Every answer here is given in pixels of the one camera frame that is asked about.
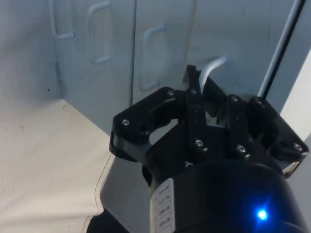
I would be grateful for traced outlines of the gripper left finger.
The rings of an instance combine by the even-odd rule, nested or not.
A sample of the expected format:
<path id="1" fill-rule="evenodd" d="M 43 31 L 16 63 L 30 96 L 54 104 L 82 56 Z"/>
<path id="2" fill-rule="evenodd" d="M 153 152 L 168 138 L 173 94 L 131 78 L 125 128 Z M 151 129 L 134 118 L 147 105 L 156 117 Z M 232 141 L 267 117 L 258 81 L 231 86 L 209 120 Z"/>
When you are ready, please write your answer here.
<path id="1" fill-rule="evenodd" d="M 208 72 L 188 65 L 185 77 L 189 81 L 187 90 L 162 87 L 113 117 L 109 143 L 113 155 L 131 162 L 147 162 L 149 150 L 154 148 L 151 134 L 175 119 L 178 124 L 162 137 L 165 145 L 161 152 L 176 147 L 198 159 L 207 151 L 203 92 Z"/>

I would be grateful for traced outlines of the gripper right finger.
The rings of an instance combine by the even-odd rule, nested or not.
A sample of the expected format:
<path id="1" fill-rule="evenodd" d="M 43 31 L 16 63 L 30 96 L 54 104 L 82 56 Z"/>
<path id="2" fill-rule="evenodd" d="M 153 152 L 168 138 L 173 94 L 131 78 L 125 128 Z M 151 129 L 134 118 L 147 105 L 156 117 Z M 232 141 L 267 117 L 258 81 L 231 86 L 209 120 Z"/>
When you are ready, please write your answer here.
<path id="1" fill-rule="evenodd" d="M 289 178 L 309 153 L 308 146 L 264 98 L 227 95 L 211 78 L 202 93 L 207 113 L 229 133 L 238 157 L 276 167 Z"/>

